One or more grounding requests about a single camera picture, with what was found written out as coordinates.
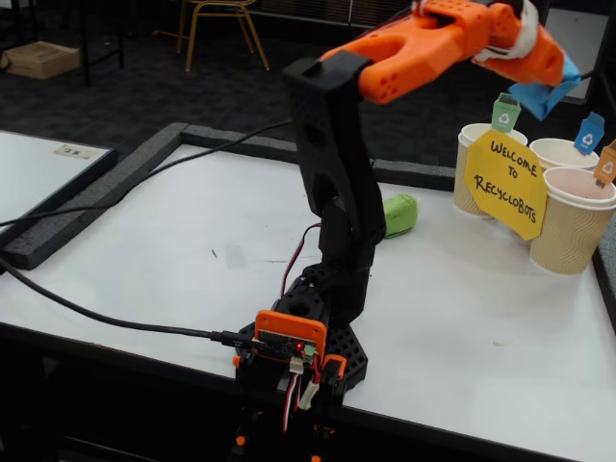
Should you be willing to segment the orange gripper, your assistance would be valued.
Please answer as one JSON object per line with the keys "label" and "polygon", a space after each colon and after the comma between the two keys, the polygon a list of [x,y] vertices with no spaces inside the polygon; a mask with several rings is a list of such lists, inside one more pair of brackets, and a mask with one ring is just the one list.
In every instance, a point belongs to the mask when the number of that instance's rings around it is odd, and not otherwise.
{"label": "orange gripper", "polygon": [[538,26],[533,48],[522,58],[489,58],[474,63],[499,76],[521,84],[542,84],[557,87],[563,80],[565,54],[549,32]]}

